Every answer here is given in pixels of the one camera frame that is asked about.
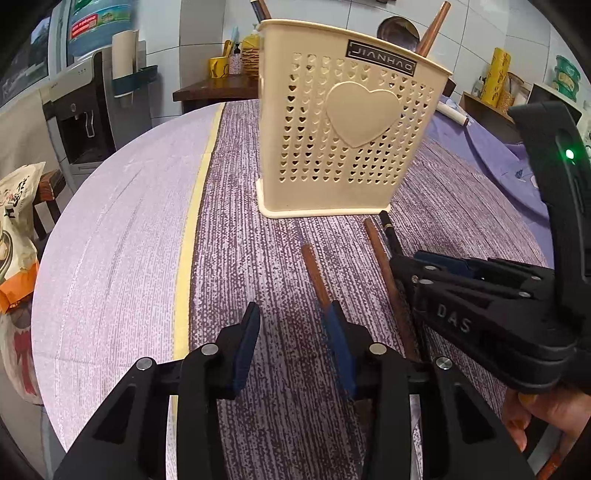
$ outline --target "metal screw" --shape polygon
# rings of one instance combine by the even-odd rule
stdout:
[[[143,358],[140,358],[135,364],[135,366],[138,370],[147,370],[152,366],[152,363],[152,359],[145,356]]]
[[[435,360],[435,365],[437,365],[441,370],[449,370],[453,367],[453,362],[446,356],[440,356],[437,360]]]
[[[383,343],[372,343],[369,346],[369,351],[374,355],[383,355],[388,351],[388,349]]]
[[[219,350],[219,347],[215,343],[206,343],[201,347],[201,353],[203,355],[215,355]]]

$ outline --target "blue gripper pad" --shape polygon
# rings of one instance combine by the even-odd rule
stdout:
[[[437,255],[430,252],[419,250],[414,254],[414,258],[421,262],[426,262],[435,267],[445,268],[449,273],[461,275],[466,278],[474,278],[474,272],[468,267],[466,261],[462,258],[448,257],[447,255]]]
[[[323,323],[329,338],[329,346],[335,356],[336,370],[341,386],[345,389],[349,398],[354,399],[357,392],[355,383],[355,358],[351,355],[349,345],[342,329],[339,314],[335,304],[331,303],[323,315]]]
[[[242,320],[246,323],[242,340],[236,351],[236,361],[234,362],[234,393],[238,395],[246,386],[248,371],[251,368],[252,356],[255,352],[256,340],[258,339],[261,328],[261,311],[259,306],[253,301],[248,304],[248,308]]]

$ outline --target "floor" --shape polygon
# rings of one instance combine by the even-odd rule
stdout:
[[[57,198],[61,212],[71,198],[72,191],[66,187]],[[46,231],[50,232],[54,225],[47,206],[42,204],[36,208]],[[53,431],[45,409],[24,401],[17,394],[8,379],[2,361],[0,361],[0,417],[33,468],[44,479],[51,480],[65,451]]]

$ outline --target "brand label on basket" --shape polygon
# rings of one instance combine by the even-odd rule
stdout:
[[[414,77],[414,70],[417,68],[416,61],[356,40],[349,40],[346,56],[350,59],[368,61],[391,70],[397,70],[411,77]]]

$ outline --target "human hand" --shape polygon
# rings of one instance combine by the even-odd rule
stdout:
[[[564,432],[558,447],[564,458],[591,417],[591,397],[564,384],[541,395],[525,395],[508,388],[502,421],[522,452],[527,446],[525,429],[532,415]]]

